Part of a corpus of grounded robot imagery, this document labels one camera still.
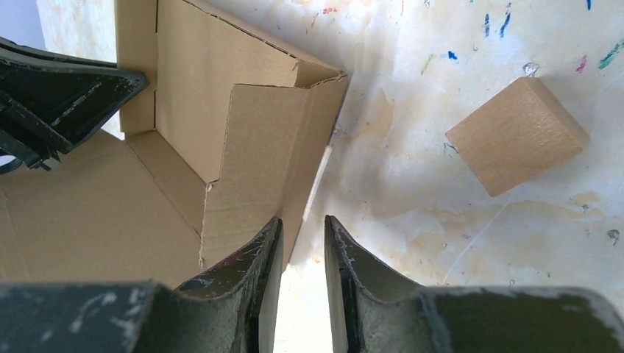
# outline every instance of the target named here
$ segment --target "cardboard box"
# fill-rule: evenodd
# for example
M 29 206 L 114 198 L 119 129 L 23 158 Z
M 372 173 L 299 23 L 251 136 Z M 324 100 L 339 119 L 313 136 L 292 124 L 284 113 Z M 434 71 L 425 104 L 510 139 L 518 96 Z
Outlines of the cardboard box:
M 287 260 L 346 75 L 203 0 L 116 6 L 118 64 L 152 84 L 121 110 L 125 141 L 0 177 L 0 280 L 175 286 L 273 215 Z
M 490 196 L 581 153 L 589 136 L 534 77 L 521 77 L 447 132 Z

